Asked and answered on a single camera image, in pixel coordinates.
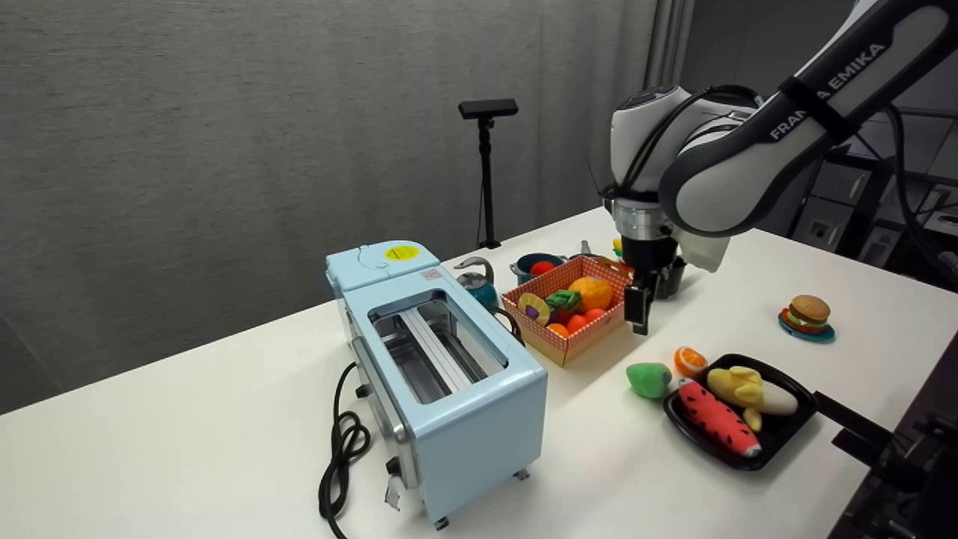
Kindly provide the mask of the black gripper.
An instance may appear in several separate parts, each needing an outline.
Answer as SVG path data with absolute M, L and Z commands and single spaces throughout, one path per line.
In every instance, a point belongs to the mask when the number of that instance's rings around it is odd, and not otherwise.
M 632 283 L 622 296 L 626 322 L 634 323 L 637 337 L 650 334 L 652 289 L 662 268 L 677 256 L 673 240 L 629 240 L 626 263 L 632 268 Z

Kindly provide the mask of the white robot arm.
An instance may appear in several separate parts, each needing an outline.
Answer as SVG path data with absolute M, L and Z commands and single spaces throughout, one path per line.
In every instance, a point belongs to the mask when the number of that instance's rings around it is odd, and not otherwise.
M 770 97 L 740 84 L 646 91 L 610 114 L 602 204 L 632 268 L 622 319 L 650 334 L 682 268 L 715 271 L 788 183 L 956 51 L 956 0 L 855 0 Z

